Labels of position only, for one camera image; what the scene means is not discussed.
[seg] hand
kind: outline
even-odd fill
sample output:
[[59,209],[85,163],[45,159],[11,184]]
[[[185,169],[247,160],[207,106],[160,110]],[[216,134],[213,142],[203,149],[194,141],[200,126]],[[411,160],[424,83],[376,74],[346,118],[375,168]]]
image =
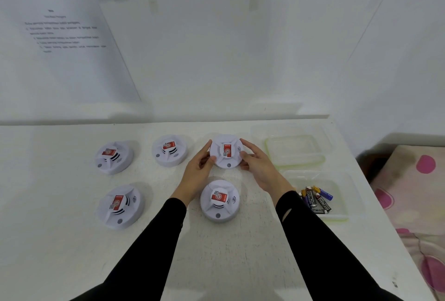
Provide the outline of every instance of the hand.
[[206,145],[189,161],[177,189],[170,198],[178,198],[186,207],[207,185],[210,170],[215,164],[216,157],[207,151],[212,144],[210,139]]
[[294,190],[294,188],[277,171],[269,157],[263,151],[261,151],[258,146],[245,139],[240,140],[243,145],[247,146],[253,151],[253,154],[248,154],[246,151],[241,151],[241,169],[249,171],[253,174],[253,178],[255,178],[258,186],[270,194],[270,197],[276,206],[281,196],[288,191]]

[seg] smoke detector cap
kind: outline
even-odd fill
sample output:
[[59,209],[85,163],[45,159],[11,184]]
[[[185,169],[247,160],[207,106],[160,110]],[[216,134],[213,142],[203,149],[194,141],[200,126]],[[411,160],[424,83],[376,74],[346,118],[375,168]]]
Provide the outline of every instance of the smoke detector cap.
[[132,185],[116,187],[99,201],[96,214],[109,228],[125,229],[144,211],[144,196]]
[[181,164],[187,157],[187,143],[178,135],[168,134],[153,143],[151,153],[159,165],[173,167]]
[[216,157],[216,165],[223,169],[234,168],[242,161],[240,152],[244,150],[239,138],[233,134],[217,135],[210,146],[210,156]]
[[228,181],[215,180],[204,188],[200,203],[207,218],[225,222],[234,218],[239,210],[239,193]]
[[133,161],[133,150],[124,141],[114,141],[100,148],[96,153],[96,166],[106,174],[125,170]]

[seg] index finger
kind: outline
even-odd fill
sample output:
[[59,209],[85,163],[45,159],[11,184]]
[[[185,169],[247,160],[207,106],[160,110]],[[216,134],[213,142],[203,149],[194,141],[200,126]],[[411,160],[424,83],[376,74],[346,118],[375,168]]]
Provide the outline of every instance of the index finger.
[[207,156],[207,150],[209,149],[210,145],[212,145],[212,140],[209,139],[209,141],[204,145],[204,147],[198,151],[197,154],[192,158],[192,161],[199,163],[202,158]]
[[253,144],[250,141],[247,141],[245,139],[242,139],[242,138],[240,138],[239,140],[242,142],[243,145],[245,145],[249,149],[251,149],[254,154],[261,156],[261,157],[267,157],[267,155],[255,144]]

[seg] white wall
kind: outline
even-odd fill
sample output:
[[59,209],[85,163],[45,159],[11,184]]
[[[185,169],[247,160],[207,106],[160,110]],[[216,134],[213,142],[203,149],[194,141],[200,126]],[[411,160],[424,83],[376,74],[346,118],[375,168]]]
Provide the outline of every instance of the white wall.
[[445,106],[443,0],[259,0],[254,11],[249,0],[157,4],[101,0],[137,104],[70,102],[0,9],[0,122],[332,114],[355,154],[395,131],[443,134],[444,123],[428,128],[445,116],[432,114]]

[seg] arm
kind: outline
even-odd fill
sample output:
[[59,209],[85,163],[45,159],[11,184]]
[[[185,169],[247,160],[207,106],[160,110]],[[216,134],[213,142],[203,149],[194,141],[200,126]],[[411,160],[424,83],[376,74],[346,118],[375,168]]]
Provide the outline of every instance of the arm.
[[[241,152],[241,169],[252,172],[258,185],[270,194],[287,241],[304,282],[315,301],[343,299],[348,286],[370,300],[400,300],[382,290],[363,265],[324,222],[307,207],[290,183],[275,169],[269,157],[256,145],[242,139],[254,153]],[[342,267],[344,274],[336,273]]]
[[216,157],[208,143],[189,161],[181,183],[154,219],[130,246],[105,281],[72,301],[105,300],[128,292],[137,298],[159,300],[164,291],[187,206],[203,190]]

